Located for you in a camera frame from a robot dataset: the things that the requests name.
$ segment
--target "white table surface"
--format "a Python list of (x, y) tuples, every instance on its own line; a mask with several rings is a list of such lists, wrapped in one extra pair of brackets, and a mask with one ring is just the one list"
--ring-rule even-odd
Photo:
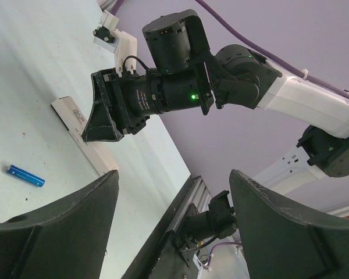
[[(72, 96), (89, 115), (90, 74), (114, 66), (113, 54), (92, 43), (100, 15), (95, 0), (0, 1), (0, 222), (98, 177), (50, 103)], [(158, 116), (137, 135), (108, 146), (120, 166), (120, 192), (101, 278), (114, 279), (190, 173)], [(9, 164), (44, 178), (45, 185), (6, 174)]]

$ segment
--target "white bracket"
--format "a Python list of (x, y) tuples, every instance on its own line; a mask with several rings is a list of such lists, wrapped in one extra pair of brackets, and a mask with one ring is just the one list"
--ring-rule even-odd
[(317, 166), (310, 166), (309, 155), (302, 147), (294, 147), (279, 161), (259, 173), (254, 180), (281, 195), (321, 179), (326, 174)]
[[(115, 68), (119, 77), (123, 74), (123, 62), (129, 55), (137, 56), (137, 39), (132, 35), (116, 29), (119, 19), (104, 11), (99, 23), (110, 31), (110, 35), (115, 38), (113, 43), (106, 42), (98, 37), (94, 37), (94, 42), (104, 49), (115, 54)], [(128, 59), (126, 62), (126, 69), (133, 74), (136, 69), (137, 61), (135, 59)]]

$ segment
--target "purple wall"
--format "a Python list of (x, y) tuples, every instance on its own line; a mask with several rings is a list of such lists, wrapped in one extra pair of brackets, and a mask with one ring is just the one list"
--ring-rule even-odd
[[(247, 38), (311, 75), (349, 90), (349, 0), (206, 0)], [(138, 38), (138, 56), (154, 66), (141, 29), (161, 15), (194, 9), (215, 54), (239, 44), (193, 0), (127, 0), (118, 27)], [(285, 115), (227, 105), (171, 112), (162, 120), (193, 176), (212, 194), (229, 188), (231, 169), (254, 176), (294, 146), (307, 124)], [(325, 210), (349, 202), (349, 177), (324, 178), (289, 197)]]

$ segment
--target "black plastic part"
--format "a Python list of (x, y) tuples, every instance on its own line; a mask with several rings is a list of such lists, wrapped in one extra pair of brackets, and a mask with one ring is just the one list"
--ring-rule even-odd
[(183, 71), (197, 55), (209, 51), (202, 21), (194, 10), (162, 16), (146, 25), (143, 34), (161, 74)]
[(108, 30), (106, 27), (101, 26), (99, 28), (97, 28), (96, 30), (94, 30), (94, 36), (99, 38), (100, 40), (103, 40), (109, 44), (112, 44), (113, 42), (115, 42), (115, 38), (113, 36), (111, 36), (111, 32), (110, 30)]
[[(154, 269), (155, 264), (158, 262), (159, 258), (166, 261), (168, 260), (171, 262), (177, 262), (178, 264), (176, 264), (173, 269), (188, 269), (187, 265), (183, 261), (183, 258), (177, 254), (177, 251), (173, 247), (173, 240), (175, 237), (174, 232), (170, 231), (167, 234), (166, 232), (173, 218), (177, 214), (178, 209), (185, 201), (187, 194), (190, 192), (193, 186), (194, 181), (192, 178), (189, 178), (185, 182), (179, 193), (176, 195), (173, 202), (170, 204), (167, 211), (164, 213), (163, 217), (161, 218), (149, 238), (146, 240), (144, 246), (134, 258), (132, 264), (129, 266), (122, 279), (148, 278), (150, 272)], [(176, 252), (175, 259), (171, 256), (166, 256), (165, 258), (160, 257), (160, 254), (163, 251), (162, 248), (166, 245), (172, 246), (170, 250), (173, 251), (174, 249), (174, 251)], [(172, 271), (170, 269), (167, 269), (166, 272), (162, 274), (162, 277), (158, 278), (171, 278), (169, 276), (166, 276), (167, 272), (171, 273)]]
[(183, 231), (197, 241), (214, 236), (224, 239), (234, 234), (237, 230), (237, 219), (230, 207), (228, 194), (229, 191), (222, 191), (211, 199), (208, 211), (189, 216)]
[(297, 146), (302, 146), (310, 156), (310, 166), (318, 166), (329, 177), (349, 176), (349, 137), (336, 138), (309, 126)]
[(240, 171), (230, 189), (251, 279), (349, 279), (349, 220), (308, 208)]
[(120, 141), (124, 134), (137, 134), (149, 116), (136, 116), (127, 106), (121, 87), (131, 79), (119, 78), (114, 69), (91, 75), (94, 100), (92, 111), (81, 135), (83, 141)]
[(99, 278), (119, 192), (117, 171), (0, 223), (0, 279)]
[(226, 103), (254, 109), (274, 81), (281, 76), (266, 64), (266, 58), (241, 45), (229, 45), (221, 49), (216, 58), (222, 67), (238, 82), (220, 80), (215, 84), (218, 108)]

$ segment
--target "wire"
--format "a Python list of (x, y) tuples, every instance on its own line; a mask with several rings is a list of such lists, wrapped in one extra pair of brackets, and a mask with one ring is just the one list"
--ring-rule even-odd
[(209, 255), (208, 255), (208, 254), (201, 255), (200, 257), (198, 257), (198, 259), (201, 261), (202, 257), (207, 257), (207, 258), (209, 258)]
[(147, 70), (149, 70), (149, 67), (148, 66), (146, 66), (146, 64), (140, 59), (140, 58), (138, 58), (138, 57), (136, 57), (136, 56), (134, 56), (134, 55), (129, 55), (129, 56), (127, 56), (127, 58), (124, 60), (124, 62), (123, 62), (123, 73), (128, 77), (128, 78), (132, 78), (132, 79), (137, 79), (137, 78), (140, 78), (140, 77), (142, 77), (142, 76), (139, 76), (139, 77), (132, 77), (129, 73), (128, 73), (128, 71), (127, 71), (127, 68), (126, 68), (126, 62), (127, 62), (127, 60), (128, 59), (130, 59), (130, 58), (133, 58), (133, 59), (135, 59), (135, 60), (137, 60), (137, 62), (139, 63), (139, 64), (141, 64), (141, 66), (147, 71)]
[(116, 13), (118, 12), (118, 10), (120, 9), (121, 5), (124, 3), (124, 0), (117, 0), (114, 4), (114, 6), (112, 7), (110, 13), (114, 16), (116, 16)]
[(225, 245), (242, 245), (242, 242), (240, 241), (235, 241), (235, 242), (221, 242), (216, 244), (215, 246), (212, 247), (209, 256), (208, 256), (208, 262), (203, 266), (204, 269), (209, 269), (209, 265), (211, 264), (211, 260), (213, 258), (213, 251), (216, 250), (220, 246), (225, 246)]
[[(270, 53), (269, 51), (261, 48), (257, 44), (253, 43), (252, 41), (245, 38), (243, 35), (238, 33), (229, 23), (227, 23), (218, 13), (216, 13), (207, 3), (205, 3), (203, 0), (195, 0), (199, 5), (201, 5), (207, 12), (209, 12), (223, 27), (225, 27), (230, 33), (232, 33), (238, 40), (243, 42), (244, 44), (248, 45), (250, 48), (256, 50), (257, 52), (261, 53), (263, 56), (266, 56), (270, 60), (274, 61), (275, 63), (281, 65), (281, 67), (285, 68), (286, 70), (290, 71), (291, 73), (295, 74), (298, 77), (304, 78), (305, 73), (303, 73), (301, 70), (298, 70), (294, 66), (290, 65), (283, 59), (279, 58), (278, 56)], [(320, 80), (319, 78), (313, 77), (313, 76), (307, 76), (306, 80), (319, 85), (321, 87), (324, 87), (328, 90), (331, 90), (335, 93), (337, 93), (340, 96), (343, 96), (347, 99), (349, 99), (349, 92), (343, 91), (341, 89), (336, 88), (335, 86)]]
[(187, 253), (192, 253), (192, 252), (196, 252), (206, 246), (208, 246), (209, 244), (211, 244), (213, 241), (215, 241), (216, 239), (218, 238), (218, 236), (214, 236), (212, 237), (209, 241), (207, 242), (204, 242), (204, 244), (198, 246), (198, 247), (195, 247), (195, 248), (191, 248), (191, 249), (187, 249), (187, 250), (182, 250), (180, 253), (181, 255), (184, 255), (184, 254), (187, 254)]

